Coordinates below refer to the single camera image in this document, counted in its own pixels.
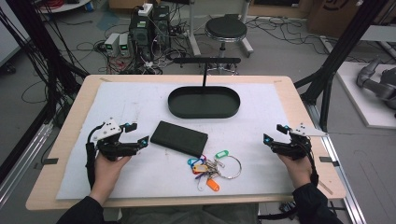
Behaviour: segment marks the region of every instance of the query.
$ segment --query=hand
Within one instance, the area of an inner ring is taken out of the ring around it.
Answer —
[[[95,183],[90,197],[103,206],[119,179],[122,167],[130,159],[131,157],[123,157],[119,161],[109,161],[99,152],[95,161]]]
[[[277,156],[285,163],[288,173],[293,182],[293,186],[297,189],[305,184],[311,183],[311,162],[308,157],[293,161],[290,157]]]

